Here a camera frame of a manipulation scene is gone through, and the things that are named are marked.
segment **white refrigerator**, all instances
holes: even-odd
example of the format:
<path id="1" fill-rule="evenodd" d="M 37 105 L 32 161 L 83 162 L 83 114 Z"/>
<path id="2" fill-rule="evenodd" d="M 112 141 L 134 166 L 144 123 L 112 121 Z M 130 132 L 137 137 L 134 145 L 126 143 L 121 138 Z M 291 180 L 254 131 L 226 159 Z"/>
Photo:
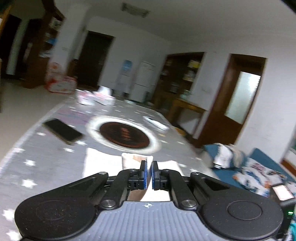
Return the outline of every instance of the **white refrigerator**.
<path id="1" fill-rule="evenodd" d="M 153 64 L 142 61 L 135 78 L 135 83 L 129 95 L 130 100 L 144 102 L 146 94 L 152 81 L 152 75 L 155 66 Z"/>

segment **sofa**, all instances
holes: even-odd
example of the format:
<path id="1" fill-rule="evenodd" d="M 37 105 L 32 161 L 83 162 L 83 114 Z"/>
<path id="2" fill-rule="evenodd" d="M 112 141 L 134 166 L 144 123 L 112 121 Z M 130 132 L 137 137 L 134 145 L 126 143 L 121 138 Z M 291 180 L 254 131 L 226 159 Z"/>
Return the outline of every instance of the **sofa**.
<path id="1" fill-rule="evenodd" d="M 207 163 L 209 167 L 211 167 L 211 164 L 213 163 L 213 160 L 215 156 L 218 153 L 218 145 L 211 144 L 211 145 L 204 145 L 204 151 L 202 153 L 202 159 Z M 266 166 L 267 168 L 270 168 L 272 170 L 281 172 L 285 176 L 287 176 L 287 181 L 295 182 L 294 178 L 288 174 L 281 166 L 276 163 L 274 160 L 272 160 L 269 156 L 267 156 L 264 152 L 262 152 L 260 149 L 255 148 L 252 153 L 249 155 L 250 158 L 256 160 L 257 162 L 261 163 L 262 165 Z M 235 181 L 232 176 L 235 172 L 237 172 L 239 168 L 232 168 L 232 169 L 218 169 L 213 168 L 213 172 L 218 176 L 218 178 L 230 185 L 239 187 L 244 189 L 243 186 L 241 186 L 237 181 Z"/>

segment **smartphone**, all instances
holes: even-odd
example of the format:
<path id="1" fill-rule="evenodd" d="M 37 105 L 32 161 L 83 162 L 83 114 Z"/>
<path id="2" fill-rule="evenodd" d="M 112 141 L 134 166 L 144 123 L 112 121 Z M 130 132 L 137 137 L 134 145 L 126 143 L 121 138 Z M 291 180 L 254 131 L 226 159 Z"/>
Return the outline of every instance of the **smartphone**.
<path id="1" fill-rule="evenodd" d="M 68 126 L 59 119 L 48 120 L 43 123 L 53 134 L 66 142 L 68 145 L 73 145 L 75 141 L 83 138 L 83 134 Z"/>

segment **ceiling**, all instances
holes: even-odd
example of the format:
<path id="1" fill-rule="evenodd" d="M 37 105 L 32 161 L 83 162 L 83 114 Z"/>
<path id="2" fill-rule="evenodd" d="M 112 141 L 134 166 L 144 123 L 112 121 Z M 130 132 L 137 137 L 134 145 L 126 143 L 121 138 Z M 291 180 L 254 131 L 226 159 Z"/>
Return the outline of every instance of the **ceiling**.
<path id="1" fill-rule="evenodd" d="M 126 23 L 170 41 L 207 34 L 276 34 L 296 37 L 296 14 L 281 0 L 55 0 L 92 5 L 94 15 Z M 120 10 L 122 2 L 150 10 L 146 18 Z"/>

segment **tile floor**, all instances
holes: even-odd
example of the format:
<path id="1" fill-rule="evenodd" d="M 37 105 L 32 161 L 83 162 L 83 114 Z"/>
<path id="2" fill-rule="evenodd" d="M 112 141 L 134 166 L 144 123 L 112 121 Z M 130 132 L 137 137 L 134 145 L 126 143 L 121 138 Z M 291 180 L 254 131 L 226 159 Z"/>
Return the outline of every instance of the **tile floor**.
<path id="1" fill-rule="evenodd" d="M 32 125 L 68 96 L 50 93 L 42 86 L 25 89 L 13 81 L 4 83 L 0 113 L 0 162 Z"/>

